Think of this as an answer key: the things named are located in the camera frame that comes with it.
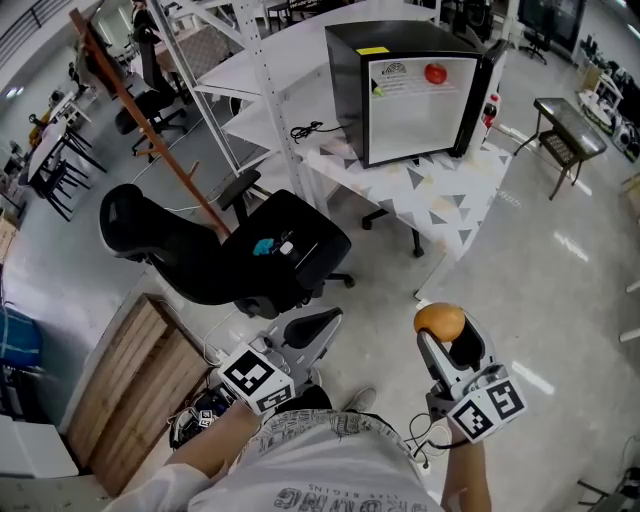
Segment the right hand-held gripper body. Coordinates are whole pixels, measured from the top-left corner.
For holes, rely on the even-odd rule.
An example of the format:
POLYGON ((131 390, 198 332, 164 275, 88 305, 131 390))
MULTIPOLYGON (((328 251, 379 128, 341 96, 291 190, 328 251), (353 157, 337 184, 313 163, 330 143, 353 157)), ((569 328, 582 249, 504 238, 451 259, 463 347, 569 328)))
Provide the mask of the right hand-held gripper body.
POLYGON ((471 444, 502 429, 527 411, 525 397, 502 364, 491 364, 449 389, 435 384, 426 395, 431 418, 449 420, 471 444))

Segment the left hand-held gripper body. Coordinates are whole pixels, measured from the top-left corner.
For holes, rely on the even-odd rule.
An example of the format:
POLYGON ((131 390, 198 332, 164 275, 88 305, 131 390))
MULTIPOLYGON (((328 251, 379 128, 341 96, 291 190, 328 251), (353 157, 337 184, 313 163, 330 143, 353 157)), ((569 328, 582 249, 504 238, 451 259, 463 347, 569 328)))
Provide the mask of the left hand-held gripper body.
POLYGON ((326 329, 306 348, 257 351, 256 337, 224 361, 219 377, 235 400, 263 416, 313 384, 311 368, 326 352, 326 329))

